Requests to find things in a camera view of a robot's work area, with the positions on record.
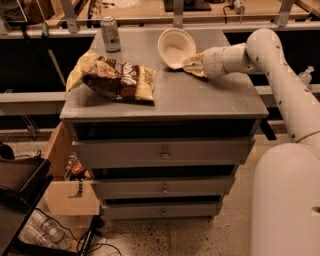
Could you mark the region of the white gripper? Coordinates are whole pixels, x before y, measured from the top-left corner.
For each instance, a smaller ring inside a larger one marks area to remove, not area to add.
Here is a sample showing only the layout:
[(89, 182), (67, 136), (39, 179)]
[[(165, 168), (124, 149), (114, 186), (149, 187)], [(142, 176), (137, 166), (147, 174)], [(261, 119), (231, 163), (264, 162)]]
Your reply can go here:
[(227, 75), (224, 51), (225, 47), (212, 47), (203, 53), (190, 56), (182, 62), (183, 70), (202, 78), (218, 78)]

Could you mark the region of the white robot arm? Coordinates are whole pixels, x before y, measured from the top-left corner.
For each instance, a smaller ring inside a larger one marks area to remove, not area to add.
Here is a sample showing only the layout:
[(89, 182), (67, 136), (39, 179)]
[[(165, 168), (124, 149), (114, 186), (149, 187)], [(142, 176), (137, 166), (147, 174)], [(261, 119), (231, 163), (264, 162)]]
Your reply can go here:
[(289, 143), (266, 151), (253, 177), (250, 256), (320, 256), (320, 103), (291, 69), (267, 28), (247, 41), (212, 47), (182, 62), (200, 77), (266, 76)]

